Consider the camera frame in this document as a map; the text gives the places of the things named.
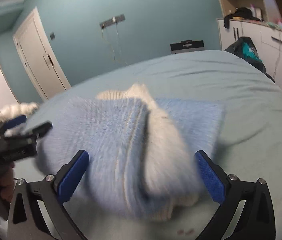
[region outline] mattress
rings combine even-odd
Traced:
[[[161,57],[89,79],[44,103],[27,128],[52,121],[64,101],[73,96],[94,98],[97,93],[125,90],[133,83],[147,85],[153,97],[221,102],[225,121],[218,139],[215,162],[241,180],[264,178],[269,186],[276,219],[277,239],[282,238],[282,91],[260,71],[224,51],[198,51]],[[16,164],[15,176],[28,182],[42,179],[33,160]],[[206,194],[190,208],[177,208],[168,222],[127,220],[101,210],[88,199],[65,207],[88,239],[195,239],[218,204]],[[225,236],[229,236],[240,216]]]

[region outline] door frame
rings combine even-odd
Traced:
[[[57,74],[57,76],[59,77],[62,85],[64,86],[65,90],[69,90],[71,88],[70,83],[68,82],[59,62],[56,59],[56,56],[52,50],[52,47],[50,45],[50,42],[46,36],[46,33],[44,31],[41,19],[40,19],[40,15],[39,15],[39,11],[37,9],[37,7],[35,7],[30,14],[25,18],[25,20],[20,24],[19,28],[16,30],[16,32],[13,34],[13,40],[14,40],[14,44],[16,47],[16,50],[19,54],[19,57],[21,59],[21,62],[23,64],[23,67],[26,71],[26,73],[28,74],[28,76],[30,77],[30,80],[32,82],[32,84],[34,85],[35,89],[37,90],[37,92],[39,93],[40,97],[42,98],[43,101],[48,100],[47,96],[45,95],[45,93],[43,92],[42,88],[40,87],[38,81],[36,80],[35,76],[33,75],[31,69],[26,65],[25,63],[25,58],[23,56],[23,52],[21,50],[21,48],[18,46],[18,37],[21,35],[21,33],[23,32],[23,30],[27,27],[27,23],[33,20],[34,24],[36,26],[37,32],[39,34],[39,37],[41,39],[41,42],[43,44],[44,49],[46,50],[47,54],[50,55],[51,59],[53,60],[53,64],[54,64],[54,71]]]

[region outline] blue gripper pad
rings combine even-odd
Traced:
[[[60,182],[58,188],[58,200],[61,204],[68,202],[72,197],[89,165],[89,160],[89,154],[86,151],[82,151],[81,156]]]
[[[199,173],[210,196],[212,197],[214,202],[222,204],[223,201],[225,200],[224,184],[220,181],[217,174],[210,167],[210,165],[200,154],[200,152],[196,152],[194,156],[197,161]]]
[[[24,122],[26,122],[26,115],[22,114],[22,115],[15,117],[14,119],[7,121],[3,125],[3,128],[4,128],[4,130],[9,130],[9,129],[12,129],[13,127],[15,127],[15,126],[17,126],[21,123],[24,123]]]

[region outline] wall socket panel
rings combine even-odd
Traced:
[[[100,23],[100,27],[101,27],[101,29],[103,29],[103,28],[109,27],[109,26],[112,25],[112,24],[119,23],[119,22],[122,22],[122,21],[125,21],[125,16],[124,16],[124,14],[115,16],[115,22],[113,22],[113,19],[112,19],[112,18],[109,19],[109,20],[106,20],[106,21],[104,21],[104,22],[101,22],[101,23]]]

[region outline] silver bolt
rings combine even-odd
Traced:
[[[237,175],[235,175],[235,174],[230,174],[230,175],[229,175],[229,178],[230,178],[230,180],[235,181],[235,180],[237,180],[237,179],[238,179],[238,176],[237,176]]]
[[[264,185],[266,183],[265,179],[260,178],[259,179],[260,184]]]
[[[46,181],[51,181],[51,180],[53,180],[53,179],[54,179],[54,176],[53,176],[52,174],[47,175],[47,176],[45,177],[45,180],[46,180]]]
[[[24,183],[24,179],[19,179],[18,181],[17,181],[17,184],[20,186],[20,185],[22,185],[23,183]]]

